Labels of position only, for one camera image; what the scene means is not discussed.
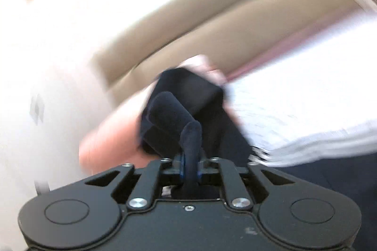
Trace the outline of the beige padded headboard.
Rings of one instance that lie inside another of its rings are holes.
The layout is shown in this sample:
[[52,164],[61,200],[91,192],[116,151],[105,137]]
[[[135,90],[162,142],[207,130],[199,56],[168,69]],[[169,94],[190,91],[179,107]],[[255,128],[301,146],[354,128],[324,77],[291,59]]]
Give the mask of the beige padded headboard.
[[92,58],[117,104],[162,71],[205,55],[228,76],[358,8],[355,0],[172,0]]

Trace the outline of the folded pink blanket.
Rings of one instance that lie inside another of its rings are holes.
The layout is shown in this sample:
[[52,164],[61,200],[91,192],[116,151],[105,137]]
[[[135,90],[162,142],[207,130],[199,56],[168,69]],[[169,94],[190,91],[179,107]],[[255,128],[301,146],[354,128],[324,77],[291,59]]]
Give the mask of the folded pink blanket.
[[145,100],[136,96],[128,99],[81,140],[81,168],[96,174],[126,163],[136,168],[145,167],[159,158],[158,155],[146,153],[139,140]]

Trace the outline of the navy striped hooded jacket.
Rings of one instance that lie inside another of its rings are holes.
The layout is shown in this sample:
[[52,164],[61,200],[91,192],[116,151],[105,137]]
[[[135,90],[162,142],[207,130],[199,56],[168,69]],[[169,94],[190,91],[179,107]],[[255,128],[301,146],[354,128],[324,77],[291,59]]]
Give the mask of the navy striped hooded jacket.
[[199,191],[197,163],[220,157],[281,169],[351,197],[361,205],[376,201],[376,129],[327,132],[265,149],[249,143],[225,112],[224,89],[184,68],[161,73],[141,113],[143,149],[162,157],[186,155],[181,193]]

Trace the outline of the floral quilted bed cover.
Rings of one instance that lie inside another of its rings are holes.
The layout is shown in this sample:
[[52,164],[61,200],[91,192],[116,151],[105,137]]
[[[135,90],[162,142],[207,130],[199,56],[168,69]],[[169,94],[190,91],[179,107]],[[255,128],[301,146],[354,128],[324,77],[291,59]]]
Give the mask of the floral quilted bed cover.
[[275,154],[376,149],[376,15],[352,14],[283,56],[230,82],[250,144]]

